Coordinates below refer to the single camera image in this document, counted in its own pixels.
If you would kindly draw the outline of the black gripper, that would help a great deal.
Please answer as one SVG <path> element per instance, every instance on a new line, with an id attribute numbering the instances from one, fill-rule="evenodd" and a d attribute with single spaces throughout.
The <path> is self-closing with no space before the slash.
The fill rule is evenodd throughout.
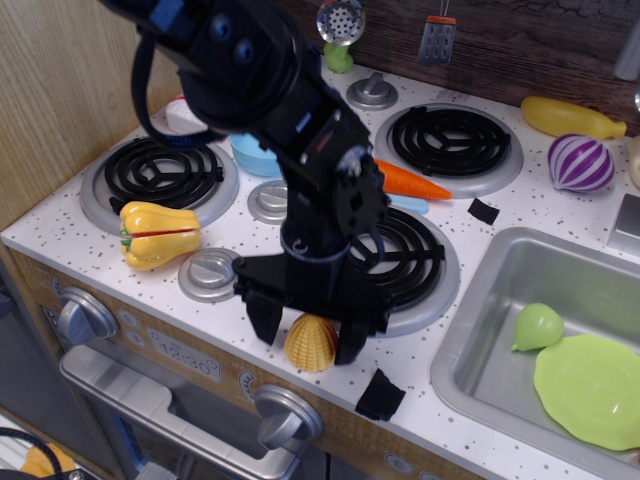
<path id="1" fill-rule="evenodd" d="M 285 308 L 343 322 L 336 365 L 353 363 L 369 337 L 387 330 L 390 295 L 348 260 L 313 263 L 281 253 L 239 257 L 233 270 L 235 293 L 266 344 L 274 343 Z"/>

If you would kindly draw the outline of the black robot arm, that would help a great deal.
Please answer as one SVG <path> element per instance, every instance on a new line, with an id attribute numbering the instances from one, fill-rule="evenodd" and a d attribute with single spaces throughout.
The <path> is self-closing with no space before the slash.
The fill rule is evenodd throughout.
<path id="1" fill-rule="evenodd" d="M 349 258 L 355 240 L 377 238 L 389 200 L 368 129 L 320 73 L 293 18 L 263 1 L 111 1 L 141 40 L 131 92 L 150 125 L 147 82 L 153 56 L 178 69 L 187 104 L 205 124 L 183 137 L 154 133 L 185 150 L 248 133 L 277 156 L 287 185 L 279 255 L 233 262 L 236 293 L 256 335 L 272 342 L 292 308 L 340 325 L 335 361 L 353 362 L 388 324 L 392 299 Z"/>

